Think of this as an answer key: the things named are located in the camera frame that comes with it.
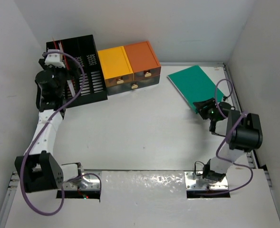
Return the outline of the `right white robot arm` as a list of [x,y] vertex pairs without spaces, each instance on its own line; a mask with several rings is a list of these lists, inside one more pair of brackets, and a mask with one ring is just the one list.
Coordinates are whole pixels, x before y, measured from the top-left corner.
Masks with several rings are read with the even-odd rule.
[[214,98],[194,102],[197,113],[204,120],[210,120],[209,131],[215,133],[216,124],[227,120],[224,142],[216,150],[216,156],[203,166],[202,179],[210,182],[222,181],[228,169],[244,152],[261,147],[263,133],[258,114],[244,114],[227,102],[216,103]]

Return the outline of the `red folder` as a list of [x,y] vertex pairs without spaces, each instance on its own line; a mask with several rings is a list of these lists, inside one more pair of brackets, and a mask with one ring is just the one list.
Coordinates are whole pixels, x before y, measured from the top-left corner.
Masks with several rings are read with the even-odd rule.
[[[61,41],[56,42],[54,40],[54,38],[52,38],[52,41],[53,41],[53,44],[55,46],[55,49],[59,49],[61,52],[64,52],[63,45],[62,45]],[[62,56],[62,60],[64,61],[66,69],[70,70],[66,56]],[[68,84],[68,87],[69,87],[69,90],[71,92],[72,97],[74,97],[76,95],[76,92],[75,92],[75,89],[74,89],[73,81],[72,80],[67,80],[67,84]]]

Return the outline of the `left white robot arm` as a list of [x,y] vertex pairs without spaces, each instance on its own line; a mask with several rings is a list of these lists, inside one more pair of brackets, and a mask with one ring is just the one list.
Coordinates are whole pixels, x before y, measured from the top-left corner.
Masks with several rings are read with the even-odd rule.
[[39,122],[32,142],[23,156],[15,159],[15,168],[26,193],[59,189],[64,182],[61,166],[53,157],[53,147],[67,102],[64,95],[68,80],[79,79],[80,69],[44,66],[35,77]]

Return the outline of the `orange yellow drawer cabinet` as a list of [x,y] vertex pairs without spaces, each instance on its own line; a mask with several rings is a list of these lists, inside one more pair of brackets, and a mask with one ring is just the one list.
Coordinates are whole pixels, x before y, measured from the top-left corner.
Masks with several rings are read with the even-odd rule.
[[100,50],[98,57],[108,95],[154,86],[160,81],[161,64],[149,41]]

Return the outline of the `black mesh file organizer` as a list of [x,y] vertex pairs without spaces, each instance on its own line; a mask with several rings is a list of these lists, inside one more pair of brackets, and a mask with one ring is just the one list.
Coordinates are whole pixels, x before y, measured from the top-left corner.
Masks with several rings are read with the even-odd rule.
[[54,44],[62,47],[63,52],[74,57],[79,63],[75,64],[70,58],[64,61],[71,73],[76,73],[72,79],[75,92],[84,85],[81,94],[68,108],[107,100],[106,84],[93,35],[50,41],[46,43],[46,50],[53,49]]

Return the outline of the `green folder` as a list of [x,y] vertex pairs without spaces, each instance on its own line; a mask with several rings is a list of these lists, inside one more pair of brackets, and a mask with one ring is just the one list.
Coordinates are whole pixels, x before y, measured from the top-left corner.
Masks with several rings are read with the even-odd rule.
[[194,102],[202,102],[215,96],[220,101],[224,96],[223,92],[216,88],[215,83],[198,65],[169,74],[168,78],[195,113],[198,111]]

